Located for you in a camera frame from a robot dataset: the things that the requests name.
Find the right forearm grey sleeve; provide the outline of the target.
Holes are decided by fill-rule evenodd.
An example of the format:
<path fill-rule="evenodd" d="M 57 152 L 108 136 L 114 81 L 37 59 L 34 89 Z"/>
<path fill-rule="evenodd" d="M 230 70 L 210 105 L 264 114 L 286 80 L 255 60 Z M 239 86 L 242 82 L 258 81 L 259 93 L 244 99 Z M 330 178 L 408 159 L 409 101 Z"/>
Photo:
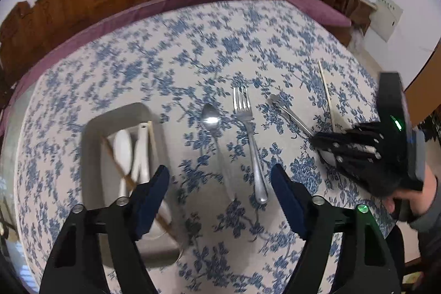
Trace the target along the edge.
<path fill-rule="evenodd" d="M 429 209 L 412 216 L 411 228 L 418 232 L 419 251 L 425 280 L 440 280 L 440 187 Z"/>

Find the right hand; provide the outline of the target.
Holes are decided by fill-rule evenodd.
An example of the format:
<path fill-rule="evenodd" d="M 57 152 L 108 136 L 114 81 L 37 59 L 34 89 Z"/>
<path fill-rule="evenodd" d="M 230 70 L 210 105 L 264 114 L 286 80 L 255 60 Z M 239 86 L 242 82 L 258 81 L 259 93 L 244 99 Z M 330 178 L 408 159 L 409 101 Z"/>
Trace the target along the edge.
<path fill-rule="evenodd" d="M 432 173 L 429 165 L 425 164 L 422 191 L 398 188 L 392 195 L 383 198 L 382 203 L 389 213 L 393 213 L 395 211 L 395 199 L 408 200 L 412 214 L 414 216 L 421 216 L 429 210 L 434 201 L 436 192 L 437 177 Z"/>

